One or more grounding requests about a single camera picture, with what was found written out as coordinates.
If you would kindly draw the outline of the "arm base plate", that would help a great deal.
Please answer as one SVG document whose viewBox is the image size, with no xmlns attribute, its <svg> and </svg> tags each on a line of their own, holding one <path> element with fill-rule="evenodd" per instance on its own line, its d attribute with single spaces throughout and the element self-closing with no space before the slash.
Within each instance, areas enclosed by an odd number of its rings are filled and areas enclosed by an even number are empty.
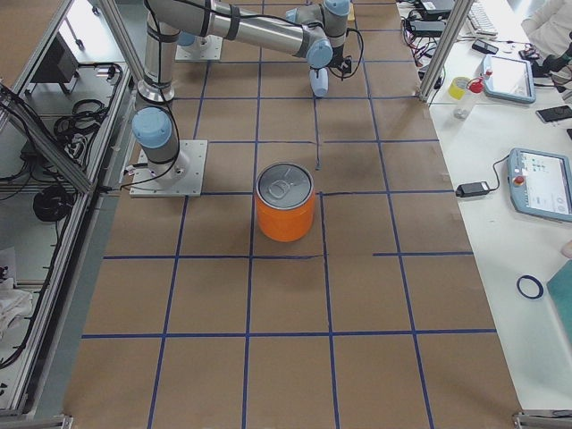
<svg viewBox="0 0 572 429">
<path fill-rule="evenodd" d="M 199 37 L 182 32 L 176 49 L 176 62 L 219 61 L 222 54 L 223 39 L 217 36 Z"/>
<path fill-rule="evenodd" d="M 153 164 L 143 149 L 139 151 L 138 168 L 130 186 L 133 198 L 199 197 L 202 192 L 206 164 L 206 140 L 182 140 L 174 166 Z"/>
</svg>

